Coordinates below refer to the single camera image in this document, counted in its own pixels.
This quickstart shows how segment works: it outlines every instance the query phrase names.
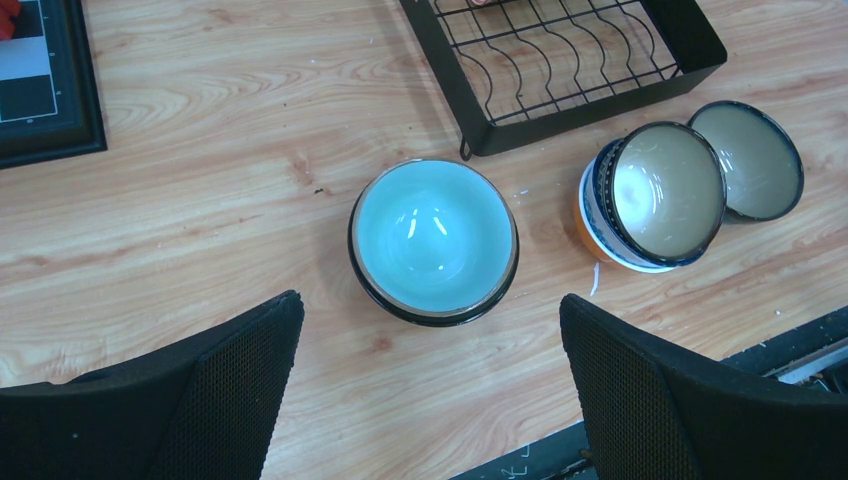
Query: stack of bowls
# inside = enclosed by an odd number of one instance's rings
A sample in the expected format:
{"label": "stack of bowls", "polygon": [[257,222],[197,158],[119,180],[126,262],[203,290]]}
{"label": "stack of bowls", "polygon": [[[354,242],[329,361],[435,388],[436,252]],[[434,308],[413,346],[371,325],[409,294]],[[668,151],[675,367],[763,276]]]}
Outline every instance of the stack of bowls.
{"label": "stack of bowls", "polygon": [[518,231],[482,175],[447,160],[392,167],[360,194],[348,251],[366,292],[419,325],[469,322],[504,296],[518,268]]}
{"label": "stack of bowls", "polygon": [[797,205],[803,166],[774,120],[738,102],[702,108],[689,125],[657,122],[607,145],[583,174],[574,217],[603,261],[662,273],[698,260],[725,212],[779,218]]}

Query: wooden tabletop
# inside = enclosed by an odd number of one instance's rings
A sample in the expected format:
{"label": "wooden tabletop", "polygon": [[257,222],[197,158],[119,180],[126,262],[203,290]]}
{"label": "wooden tabletop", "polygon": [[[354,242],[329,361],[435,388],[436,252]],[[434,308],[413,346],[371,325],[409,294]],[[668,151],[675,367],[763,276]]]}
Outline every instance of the wooden tabletop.
{"label": "wooden tabletop", "polygon": [[345,244],[381,170],[458,157],[397,2],[87,0],[110,148],[0,171],[0,386],[64,382],[296,289],[306,322],[264,477],[458,474],[581,418],[557,309],[593,285],[570,217],[583,168],[626,130],[728,98],[792,135],[801,203],[723,227],[668,274],[602,265],[590,300],[715,359],[842,307],[848,6],[699,3],[729,61],[691,94],[472,160],[515,214],[518,274],[485,317],[429,329],[368,298]]}

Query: metal wire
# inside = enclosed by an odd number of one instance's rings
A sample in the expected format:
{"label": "metal wire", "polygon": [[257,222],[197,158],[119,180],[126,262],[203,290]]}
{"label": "metal wire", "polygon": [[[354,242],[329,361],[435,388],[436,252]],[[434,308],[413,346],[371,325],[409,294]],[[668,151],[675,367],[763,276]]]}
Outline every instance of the metal wire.
{"label": "metal wire", "polygon": [[[554,109],[555,111],[562,111],[571,108],[573,102],[578,100],[582,103],[590,103],[630,90],[633,88],[631,85],[634,85],[635,88],[641,88],[659,80],[670,79],[681,73],[680,68],[670,55],[664,56],[668,59],[668,63],[663,62],[663,66],[660,66],[655,58],[658,53],[658,45],[663,46],[665,51],[667,51],[667,47],[662,43],[662,40],[657,42],[654,38],[655,30],[652,31],[645,21],[629,11],[641,8],[640,0],[585,0],[583,3],[586,7],[581,9],[575,9],[573,5],[569,7],[567,3],[570,0],[557,0],[557,2],[544,4],[542,0],[495,0],[482,7],[472,4],[470,0],[430,1],[433,2],[436,17],[440,20],[450,46],[456,55],[474,65],[471,67],[471,64],[463,63],[466,77],[476,74],[476,72],[469,70],[470,67],[475,70],[479,67],[484,74],[483,77],[476,75],[476,78],[480,78],[483,83],[483,91],[475,90],[475,93],[478,94],[478,100],[480,100],[492,125],[530,120],[551,113]],[[550,11],[552,5],[557,5],[554,8],[559,8],[559,13]],[[532,21],[519,24],[515,12],[522,10],[516,9],[525,7],[526,12],[531,14]],[[629,33],[632,33],[631,37],[628,37],[628,34],[622,30],[620,25],[612,21],[614,16],[618,16],[619,22],[621,22],[621,19],[625,19],[628,23],[630,23],[630,20],[635,22],[631,23],[628,29]],[[491,25],[493,20],[504,23],[506,28],[499,29],[496,32],[487,31],[487,25]],[[470,27],[459,32],[463,34],[459,36],[456,31],[457,25],[462,25],[463,22]],[[643,41],[645,37],[642,35],[637,35],[636,30],[641,29],[635,27],[636,24],[644,29],[648,42]],[[617,44],[620,44],[623,40],[623,46],[626,48],[626,60],[623,64],[617,64],[615,52],[605,48],[604,42],[611,41],[610,34],[606,32],[605,35],[605,32],[598,30],[599,25],[609,27],[609,32],[614,32],[612,35],[620,37],[620,40],[616,41]],[[546,51],[546,49],[552,47],[540,44],[537,39],[540,37],[534,37],[538,35],[556,38],[556,42],[563,47],[567,45],[567,51],[574,54],[576,67],[569,68],[567,64],[563,64],[565,60],[560,51],[556,52],[557,55],[551,55],[550,51]],[[592,39],[590,43],[593,41],[597,45],[598,52],[593,52],[590,56],[596,55],[600,59],[600,66],[593,66],[591,62],[581,58],[587,53],[584,50],[581,55],[581,48],[578,48],[574,41],[575,35],[588,35],[586,38]],[[527,65],[526,58],[523,59],[524,61],[516,61],[509,53],[521,44],[526,45],[538,54],[538,57],[533,56],[534,59],[537,59],[535,65]],[[633,45],[639,45],[641,48],[634,49]],[[494,62],[491,58],[487,61],[486,58],[480,57],[481,55],[486,56],[486,51],[493,52],[497,58],[501,58],[505,62]],[[623,52],[619,51],[618,55],[623,57]],[[636,66],[636,63],[639,62],[650,66],[646,69],[639,69]],[[611,68],[621,70],[624,73],[623,77],[611,78],[613,71],[610,70]],[[533,82],[528,84],[525,77],[531,75],[531,71],[536,72],[537,70],[542,73],[540,74],[541,79],[538,82],[538,88],[535,88],[532,85]],[[510,82],[507,87],[499,84],[496,88],[493,77],[501,78],[504,75],[510,76],[513,82]],[[596,78],[597,81],[587,83],[585,80],[587,76]],[[568,93],[564,95],[554,92],[554,87],[563,87],[572,82],[576,86],[576,91],[574,91],[575,89],[568,89]],[[504,107],[503,103],[499,103],[498,106],[503,111],[498,111],[497,108],[492,108],[493,99],[506,99],[508,102],[505,101],[505,103],[511,106]]]}

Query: wire rack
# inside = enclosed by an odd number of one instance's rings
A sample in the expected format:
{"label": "wire rack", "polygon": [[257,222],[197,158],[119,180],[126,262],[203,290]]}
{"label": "wire rack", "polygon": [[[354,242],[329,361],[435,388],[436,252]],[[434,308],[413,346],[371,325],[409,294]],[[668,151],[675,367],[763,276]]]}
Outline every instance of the wire rack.
{"label": "wire rack", "polygon": [[694,0],[401,3],[465,159],[679,95],[726,61]]}

